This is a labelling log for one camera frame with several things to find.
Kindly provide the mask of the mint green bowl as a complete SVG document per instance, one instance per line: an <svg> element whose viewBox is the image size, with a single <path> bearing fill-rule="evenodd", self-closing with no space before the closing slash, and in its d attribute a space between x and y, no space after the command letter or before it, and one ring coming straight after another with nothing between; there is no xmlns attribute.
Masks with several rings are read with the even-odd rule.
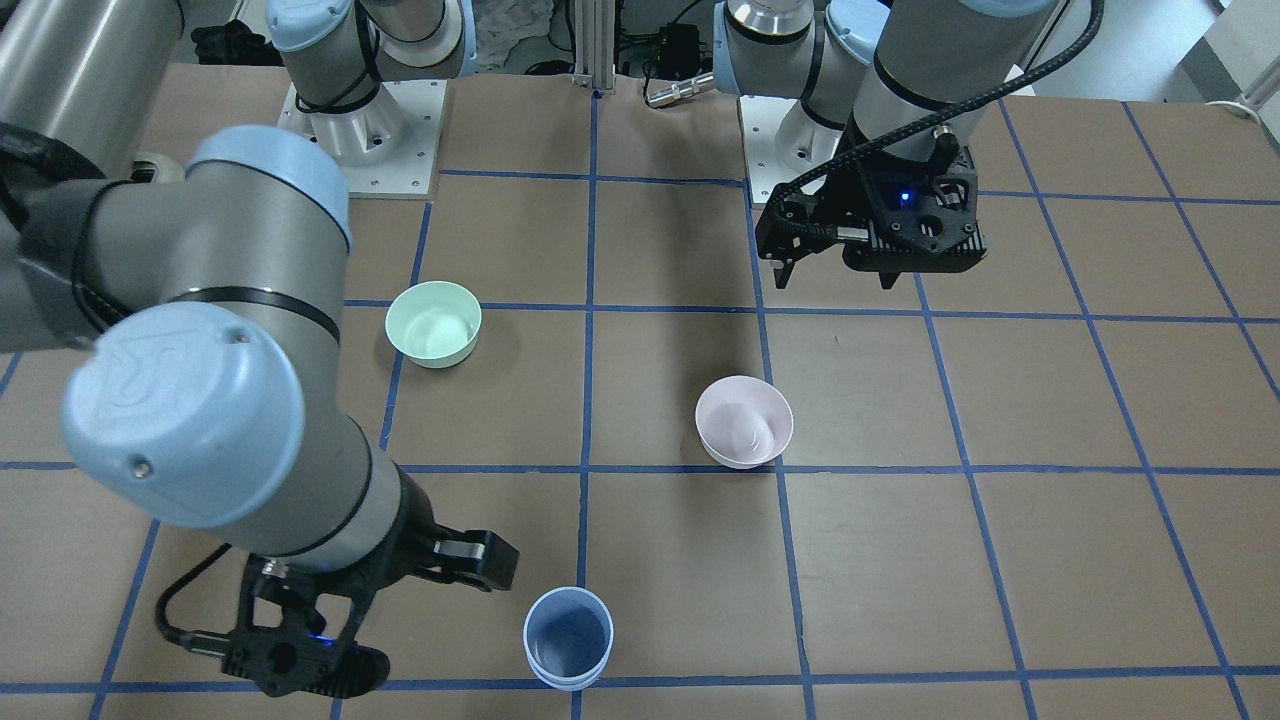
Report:
<svg viewBox="0 0 1280 720"><path fill-rule="evenodd" d="M445 369L465 361L477 346L483 305L461 284L429 281L403 291L384 320L387 338L411 363Z"/></svg>

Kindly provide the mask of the blue cup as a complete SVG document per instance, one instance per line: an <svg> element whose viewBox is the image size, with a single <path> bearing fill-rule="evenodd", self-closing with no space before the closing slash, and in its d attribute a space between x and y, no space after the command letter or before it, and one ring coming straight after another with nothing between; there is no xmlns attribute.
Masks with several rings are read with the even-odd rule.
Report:
<svg viewBox="0 0 1280 720"><path fill-rule="evenodd" d="M522 628L525 647L534 643L612 643L614 621L605 602L576 585L558 587L539 597Z"/></svg>
<svg viewBox="0 0 1280 720"><path fill-rule="evenodd" d="M613 648L612 643L534 643L525 647L525 656L538 680L557 691L576 692L603 678Z"/></svg>

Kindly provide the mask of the aluminium frame post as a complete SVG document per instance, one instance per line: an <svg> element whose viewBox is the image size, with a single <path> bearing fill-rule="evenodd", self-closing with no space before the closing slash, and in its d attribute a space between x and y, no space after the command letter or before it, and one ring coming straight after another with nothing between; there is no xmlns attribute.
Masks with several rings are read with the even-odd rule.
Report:
<svg viewBox="0 0 1280 720"><path fill-rule="evenodd" d="M614 92L617 1L571 1L573 83L596 97Z"/></svg>

